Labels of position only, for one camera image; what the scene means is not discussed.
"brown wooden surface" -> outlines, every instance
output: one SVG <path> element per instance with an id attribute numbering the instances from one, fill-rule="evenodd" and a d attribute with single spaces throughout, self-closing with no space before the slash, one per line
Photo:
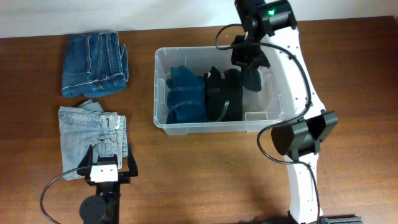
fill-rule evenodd
<path id="1" fill-rule="evenodd" d="M 132 78 L 126 90 L 97 101 L 127 116 L 139 167 L 139 177 L 121 187 L 121 223 L 236 223 L 286 215 L 287 169 L 261 154 L 255 133 L 172 137 L 153 124 L 155 51 L 213 45 L 219 29 L 120 32 Z M 353 213 L 366 223 L 397 223 L 394 18 L 299 22 L 299 29 L 312 82 L 340 119 L 320 153 L 325 215 Z M 236 31 L 226 31 L 224 44 Z M 39 196 L 62 171 L 57 111 L 84 100 L 61 95 L 66 42 L 65 35 L 0 40 L 0 223 L 48 223 Z M 278 156 L 269 133 L 263 144 Z M 62 179 L 44 204 L 58 221 L 81 223 L 80 203 L 94 193 L 83 180 Z"/>

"denim pocket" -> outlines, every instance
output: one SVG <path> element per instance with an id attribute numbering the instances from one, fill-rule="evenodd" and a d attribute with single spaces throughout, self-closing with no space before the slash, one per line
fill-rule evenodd
<path id="1" fill-rule="evenodd" d="M 84 35 L 83 37 L 69 40 L 63 66 L 63 74 L 80 75 L 90 72 L 90 37 Z"/>

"black garment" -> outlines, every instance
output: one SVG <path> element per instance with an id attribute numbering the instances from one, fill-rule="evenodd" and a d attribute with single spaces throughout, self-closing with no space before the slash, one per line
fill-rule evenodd
<path id="1" fill-rule="evenodd" d="M 209 121 L 242 121 L 241 72 L 232 68 L 222 75 L 217 68 L 212 67 L 209 73 L 205 73 L 205 84 L 206 113 Z"/>

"clear plastic container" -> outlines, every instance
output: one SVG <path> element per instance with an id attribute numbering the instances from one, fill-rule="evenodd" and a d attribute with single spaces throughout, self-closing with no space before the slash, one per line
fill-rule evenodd
<path id="1" fill-rule="evenodd" d="M 209 122 L 166 124 L 169 109 L 165 84 L 170 78 L 170 68 L 185 65 L 194 74 L 203 76 L 211 66 L 220 72 L 239 67 L 231 64 L 232 50 L 215 47 L 167 47 L 155 53 L 155 101 L 154 123 L 169 135 L 188 133 L 218 133 L 231 131 L 258 132 L 262 128 L 284 120 L 280 95 L 272 70 L 261 67 L 262 90 L 253 92 L 243 89 L 243 120 L 235 122 Z"/>

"cable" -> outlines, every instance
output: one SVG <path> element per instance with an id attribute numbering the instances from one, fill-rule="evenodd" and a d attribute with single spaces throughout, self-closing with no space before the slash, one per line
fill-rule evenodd
<path id="1" fill-rule="evenodd" d="M 289 52 L 288 50 L 286 50 L 286 49 L 284 49 L 283 47 L 280 47 L 280 46 L 278 46 L 278 45 L 268 44 L 268 43 L 262 43 L 262 42 L 260 42 L 260 43 L 256 43 L 256 42 L 247 43 L 247 42 L 245 42 L 245 43 L 241 43 L 241 44 L 234 44 L 234 45 L 228 46 L 228 47 L 220 47 L 220 46 L 218 45 L 218 37 L 220 36 L 220 34 L 221 34 L 225 29 L 227 29 L 227 28 L 229 28 L 229 27 L 232 27 L 232 26 L 242 26 L 242 25 L 241 25 L 241 24 L 230 24 L 230 25 L 224 26 L 224 27 L 217 33 L 217 35 L 216 35 L 216 48 L 217 48 L 218 50 L 229 50 L 229 49 L 243 48 L 243 47 L 255 46 L 255 45 L 256 45 L 256 46 L 263 46 L 263 47 L 271 47 L 271 48 L 273 48 L 273 49 L 278 49 L 278 50 L 280 50 L 280 51 L 286 53 L 286 54 L 295 62 L 295 64 L 297 65 L 298 69 L 300 70 L 300 73 L 301 73 L 301 75 L 302 75 L 302 77 L 303 77 L 303 80 L 304 80 L 305 89 L 306 89 L 306 91 L 307 91 L 307 98 L 308 98 L 308 101 L 307 101 L 307 103 L 305 104 L 305 109 L 304 109 L 297 117 L 295 117 L 295 118 L 292 118 L 292 119 L 289 119 L 289 120 L 284 121 L 284 122 L 282 122 L 282 123 L 273 124 L 273 125 L 270 125 L 270 126 L 267 126 L 267 127 L 263 128 L 263 129 L 259 132 L 259 134 L 257 135 L 257 145 L 258 145 L 260 151 L 261 151 L 268 159 L 270 159 L 270 160 L 273 161 L 273 162 L 276 162 L 276 163 L 278 163 L 278 164 L 284 164 L 284 165 L 301 164 L 301 165 L 304 165 L 305 167 L 307 167 L 307 169 L 308 169 L 309 172 L 310 172 L 311 178 L 312 178 L 312 180 L 313 180 L 313 185 L 314 185 L 314 189 L 315 189 L 315 195 L 316 195 L 316 197 L 317 197 L 317 207 L 318 207 L 317 224 L 319 224 L 319 223 L 320 223 L 320 200 L 319 200 L 319 193 L 318 193 L 317 180 L 316 180 L 315 175 L 314 175 L 314 173 L 313 173 L 313 171 L 312 171 L 312 169 L 311 169 L 311 165 L 310 165 L 310 164 L 307 164 L 307 163 L 305 163 L 305 162 L 302 162 L 302 161 L 287 162 L 287 161 L 281 161 L 281 160 L 275 159 L 275 158 L 273 158 L 272 156 L 270 156 L 270 155 L 262 148 L 261 142 L 260 142 L 260 140 L 261 140 L 261 135 L 262 135 L 265 131 L 267 131 L 267 130 L 269 130 L 269 129 L 272 129 L 272 128 L 276 128 L 276 127 L 286 126 L 286 125 L 289 125 L 289 124 L 291 124 L 291 123 L 293 123 L 293 122 L 296 122 L 296 121 L 298 121 L 299 119 L 302 119 L 302 118 L 304 117 L 304 115 L 308 112 L 308 110 L 310 109 L 311 104 L 312 104 L 311 89 L 310 89 L 310 84 L 309 84 L 309 82 L 308 82 L 308 79 L 307 79 L 307 76 L 306 76 L 306 74 L 305 74 L 305 71 L 304 71 L 304 69 L 303 69 L 301 63 L 299 62 L 299 60 L 297 60 L 297 58 L 296 58 L 296 56 L 295 56 L 294 54 L 292 54 L 292 53 Z"/>
<path id="2" fill-rule="evenodd" d="M 45 188 L 44 188 L 44 190 L 43 190 L 43 192 L 42 192 L 42 195 L 40 196 L 40 209 L 42 210 L 42 212 L 43 212 L 43 214 L 45 215 L 45 217 L 48 218 L 51 222 L 56 223 L 56 224 L 61 224 L 60 222 L 55 221 L 55 220 L 45 211 L 44 206 L 43 206 L 43 198 L 44 198 L 45 192 L 47 191 L 47 189 L 48 189 L 55 181 L 57 181 L 59 178 L 63 177 L 64 175 L 70 174 L 71 172 L 75 172 L 75 171 L 78 171 L 78 170 L 86 169 L 86 168 L 90 168 L 90 167 L 89 167 L 89 166 L 88 166 L 88 167 L 79 167 L 79 168 L 72 169 L 72 170 L 70 170 L 70 171 L 66 171 L 66 172 L 64 172 L 63 174 L 61 174 L 61 175 L 59 175 L 58 177 L 56 177 L 56 178 L 54 178 L 53 180 L 51 180 L 51 182 L 50 182 L 49 184 L 47 184 L 47 186 L 45 186 Z"/>

